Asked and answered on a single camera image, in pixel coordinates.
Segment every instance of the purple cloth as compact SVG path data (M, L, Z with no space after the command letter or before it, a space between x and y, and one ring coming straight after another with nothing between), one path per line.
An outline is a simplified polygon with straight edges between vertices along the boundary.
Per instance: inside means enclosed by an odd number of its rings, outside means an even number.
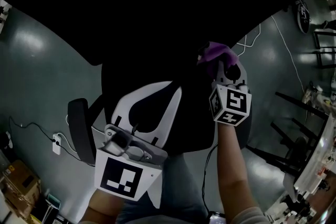
M219 60L224 63L225 69L228 69L237 63L238 56L227 45L210 41L209 47L204 50L197 64L206 63L206 72L211 78L216 79Z

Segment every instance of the white cable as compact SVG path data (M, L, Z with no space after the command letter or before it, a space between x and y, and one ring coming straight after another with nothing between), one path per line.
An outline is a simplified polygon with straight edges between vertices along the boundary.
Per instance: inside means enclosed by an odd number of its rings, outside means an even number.
M286 44L286 42L285 42L285 39L284 39L284 37L282 36L282 33L280 32L280 29L279 29L279 27L278 27L278 25L277 25L277 22L275 21L275 19L273 18L273 16L271 16L271 17L272 17L272 19L273 19L273 21L274 21L274 23L275 23L275 26L277 27L277 29L278 29L278 31L279 31L279 34L280 34L280 36L282 37L282 40L283 40L283 43L284 43L284 44L285 44L285 46L286 46L286 49L287 49L287 50L288 50L288 52L289 52L290 59L292 60L293 66L294 66L294 68L295 68L295 71L296 71L296 75L298 76L298 79L299 79L299 81L300 81L300 84L301 84L302 91L303 91L303 93L304 93L305 91L304 91L304 89L303 89L302 81L300 80L300 77L299 77L299 74L298 74L298 70L296 69L296 66L295 66L295 63L294 63L294 60L293 60L292 54L290 53L290 51L289 51L289 49L288 49L288 47L287 47L287 44Z
M255 42L256 39L260 36L260 34L261 34L261 26L260 26L260 24L259 24L259 33L258 33L257 36L254 38L254 40L253 40L253 42L252 42L251 45L246 45L246 36L247 36L247 35L245 35L245 41L244 41L244 44L237 43L238 45L244 46L244 50L243 50L243 52L240 53L240 54L238 55L238 57L239 57L240 55L244 54L244 52L245 52L245 47L249 47L249 48L251 48L251 47L254 45L254 42Z
M46 213L44 214L44 217L42 219L42 223L41 224L44 224L44 222L47 220L47 218L49 217L50 213L52 211L52 207L51 206L48 206L48 209L46 211Z
M69 141L68 141L68 139L67 139L67 137L66 137L65 135L63 135L62 133L56 133L56 135L58 135L58 136L59 136L59 135L63 136L64 139L65 139L65 141L67 141L69 148L70 148L73 152L77 153L77 151L75 151L75 150L72 148L72 146L70 145L70 143L69 143Z
M240 54L238 54L238 57L240 56L240 55L243 55L244 54L244 52L245 52L245 44L246 44L246 37L247 37L247 35L245 35L245 39L244 39L244 44L241 44L241 43L237 43L238 45L242 45L242 46L244 46L244 50L243 50L243 52L242 53L240 53Z
M65 117L65 121L67 122L67 125L69 126L69 122L68 122L68 115L66 115L66 117ZM105 133L104 133L103 131L101 131L101 130L98 130L96 127L94 127L94 126L91 126L91 128L92 128L92 129L94 129L96 132L98 132L98 133L101 133L101 134L105 135Z

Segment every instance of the power strip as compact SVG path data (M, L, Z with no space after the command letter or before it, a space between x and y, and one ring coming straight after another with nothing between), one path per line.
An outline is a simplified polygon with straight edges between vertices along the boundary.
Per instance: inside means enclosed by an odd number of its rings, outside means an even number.
M52 151L55 152L57 155L61 154L61 137L58 136L57 134L54 134L53 139L55 139L55 142L53 142L53 149Z

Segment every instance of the black cable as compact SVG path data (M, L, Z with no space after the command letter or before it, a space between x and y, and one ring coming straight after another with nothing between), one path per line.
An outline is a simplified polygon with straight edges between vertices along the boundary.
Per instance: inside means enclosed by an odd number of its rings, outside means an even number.
M206 169L208 167L208 163L210 161L211 154L217 146L218 146L218 143L216 145L214 145L214 147L210 150L210 152L209 152L209 154L206 158L205 167L204 167L204 177L203 177L203 184L202 184L202 199L203 199L204 206L205 206L206 210L208 211L208 213L209 213L209 209L206 206L205 199L204 199L204 196L205 196L205 175L206 175Z
M28 128L29 126L31 126L31 125L35 125L35 126L37 126L40 130L41 130L41 132L50 140L50 141L52 141L53 143L54 142L56 142L56 140L55 139L51 139L43 130L42 130L42 127L40 126L40 125L38 125L37 123L35 123L35 122L30 122L30 123L28 123L26 126L21 126L21 125L19 125L19 124L17 124L15 121L14 121L14 119L12 118L12 116L9 116L9 118L8 118L8 125L9 125L9 131L10 131L10 137L12 137L12 128L11 128L11 123L10 122L13 122L14 123L14 125L15 126L17 126L17 127L19 127L19 128L22 128L22 129L26 129L26 128ZM61 148L63 148L65 151L66 151L66 153L68 153L69 155L71 155L72 157L74 157L76 160L78 160L78 161L80 161L80 162L83 162L81 159L79 159L79 158L77 158L77 157L75 157L75 156L73 156L71 153L69 153L63 146L61 146L58 142L56 142L56 145L58 145L58 146L60 146ZM91 165L91 164L88 164L88 163L86 163L86 162L83 162L83 163L85 163L85 164L87 164L87 165L89 165L89 166L91 166L91 167L95 167L94 165Z
M15 121L14 121L14 119L12 118L12 116L9 116L9 118L8 118L8 124L9 124L9 130L10 130L10 133L11 133L11 135L12 135L12 128L11 128L11 123L10 122L13 122L14 123L14 125L15 126L17 126L17 127L19 127L19 128L22 128L22 129L26 129L26 128L28 128L29 126L31 126L31 125L35 125L35 126L37 126L40 130L41 130L41 132L43 132L43 134L50 140L50 141L52 141L53 142L53 140L42 130L42 127L40 126L40 125L38 125L37 123L35 123L35 122L30 122L30 123L28 123L26 126L21 126L21 125L19 125L19 124L17 124Z

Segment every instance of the cardboard box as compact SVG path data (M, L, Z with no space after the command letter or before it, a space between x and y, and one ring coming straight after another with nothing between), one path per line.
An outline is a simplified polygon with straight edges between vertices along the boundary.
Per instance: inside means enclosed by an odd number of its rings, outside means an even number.
M14 161L4 176L6 203L16 215L27 218L39 198L40 179L20 160Z

